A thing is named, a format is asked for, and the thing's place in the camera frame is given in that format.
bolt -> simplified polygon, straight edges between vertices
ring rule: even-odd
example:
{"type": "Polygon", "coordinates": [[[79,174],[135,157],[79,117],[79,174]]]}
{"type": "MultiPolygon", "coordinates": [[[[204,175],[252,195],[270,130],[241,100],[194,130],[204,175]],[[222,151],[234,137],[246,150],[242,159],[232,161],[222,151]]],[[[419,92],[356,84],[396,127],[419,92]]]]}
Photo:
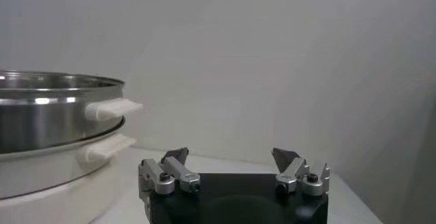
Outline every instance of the bolt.
{"type": "Polygon", "coordinates": [[[316,175],[316,174],[307,175],[307,182],[317,183],[318,182],[318,175],[316,175]]]}
{"type": "Polygon", "coordinates": [[[170,177],[170,175],[169,174],[167,174],[167,173],[161,173],[160,175],[159,175],[159,180],[160,181],[167,181],[167,180],[169,180],[171,177],[170,177]]]}

white pot handle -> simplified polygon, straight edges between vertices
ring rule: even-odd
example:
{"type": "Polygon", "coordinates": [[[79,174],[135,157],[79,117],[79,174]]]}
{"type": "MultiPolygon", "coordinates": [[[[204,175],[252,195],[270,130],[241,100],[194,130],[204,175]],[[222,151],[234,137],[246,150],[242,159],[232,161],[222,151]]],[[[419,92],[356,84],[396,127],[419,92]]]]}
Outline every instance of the white pot handle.
{"type": "Polygon", "coordinates": [[[81,163],[106,161],[119,151],[135,144],[136,140],[116,133],[104,140],[83,146],[78,151],[77,159],[81,163]]]}
{"type": "Polygon", "coordinates": [[[142,104],[118,98],[93,102],[86,106],[85,116],[90,121],[107,121],[142,109],[142,104]]]}

white table surface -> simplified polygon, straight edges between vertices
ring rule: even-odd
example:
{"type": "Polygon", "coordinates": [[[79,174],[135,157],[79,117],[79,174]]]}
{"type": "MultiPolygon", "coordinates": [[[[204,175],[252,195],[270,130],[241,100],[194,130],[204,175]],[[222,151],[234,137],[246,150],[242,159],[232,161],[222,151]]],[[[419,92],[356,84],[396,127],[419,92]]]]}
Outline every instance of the white table surface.
{"type": "MultiPolygon", "coordinates": [[[[145,223],[144,204],[138,197],[138,164],[143,159],[161,159],[164,152],[128,148],[119,155],[124,193],[93,224],[145,223]]],[[[189,155],[186,166],[196,172],[210,173],[277,173],[269,165],[227,161],[189,155]]],[[[360,198],[336,174],[330,176],[329,224],[382,223],[360,198]]]]}

metal bracket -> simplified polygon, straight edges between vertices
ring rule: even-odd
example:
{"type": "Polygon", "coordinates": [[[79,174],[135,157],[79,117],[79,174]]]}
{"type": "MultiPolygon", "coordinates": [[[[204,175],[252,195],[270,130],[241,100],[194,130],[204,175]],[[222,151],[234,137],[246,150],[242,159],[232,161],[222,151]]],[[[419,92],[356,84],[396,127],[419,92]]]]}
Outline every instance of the metal bracket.
{"type": "Polygon", "coordinates": [[[295,158],[286,170],[275,176],[279,193],[289,194],[297,189],[297,182],[304,178],[308,167],[306,161],[301,158],[295,158]]]}
{"type": "Polygon", "coordinates": [[[174,157],[166,157],[163,160],[162,168],[180,182],[180,188],[188,193],[200,191],[200,175],[189,171],[182,163],[174,157]]]}
{"type": "Polygon", "coordinates": [[[138,166],[140,197],[142,192],[154,190],[160,195],[174,192],[174,178],[165,173],[154,159],[142,160],[138,166]]]}
{"type": "Polygon", "coordinates": [[[316,162],[302,180],[302,192],[306,195],[320,196],[328,193],[330,168],[326,163],[316,162]]]}

steel pot body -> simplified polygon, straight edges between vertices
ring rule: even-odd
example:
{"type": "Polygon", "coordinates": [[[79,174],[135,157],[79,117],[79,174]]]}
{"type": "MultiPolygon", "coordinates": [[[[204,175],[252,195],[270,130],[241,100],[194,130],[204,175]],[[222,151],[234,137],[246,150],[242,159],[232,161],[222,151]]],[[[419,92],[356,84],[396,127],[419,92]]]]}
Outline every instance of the steel pot body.
{"type": "Polygon", "coordinates": [[[96,118],[101,112],[89,105],[122,98],[123,85],[96,76],[0,71],[0,153],[69,144],[115,128],[123,111],[96,118]]]}

